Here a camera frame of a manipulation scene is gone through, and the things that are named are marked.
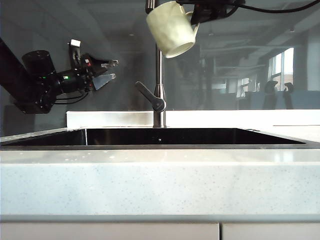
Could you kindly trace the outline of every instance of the window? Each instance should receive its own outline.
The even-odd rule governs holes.
[[[257,83],[257,75],[251,77],[238,79],[237,83],[237,98],[244,98],[246,92],[256,92],[259,91],[259,84]]]
[[[286,83],[294,83],[294,48],[269,59],[268,81],[277,81],[275,85],[278,91],[284,91]]]

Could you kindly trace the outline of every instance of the ceramic cup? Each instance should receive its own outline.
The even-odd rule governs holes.
[[[183,6],[169,1],[152,10],[146,22],[157,46],[167,58],[174,58],[188,51],[196,43],[199,24],[193,29]]]

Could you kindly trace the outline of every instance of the white cabinet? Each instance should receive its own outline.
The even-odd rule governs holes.
[[[1,240],[219,240],[218,224],[1,223]]]
[[[320,240],[320,223],[222,225],[223,240]]]

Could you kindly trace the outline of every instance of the faucet handle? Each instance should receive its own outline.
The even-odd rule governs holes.
[[[167,103],[164,99],[160,97],[156,97],[142,82],[137,81],[135,83],[135,87],[142,93],[146,99],[152,104],[152,108],[156,112],[163,112],[166,107]]]

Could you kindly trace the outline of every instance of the undermount sink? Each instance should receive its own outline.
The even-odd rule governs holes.
[[[277,149],[318,148],[315,142],[239,128],[96,128],[3,142],[2,149]]]

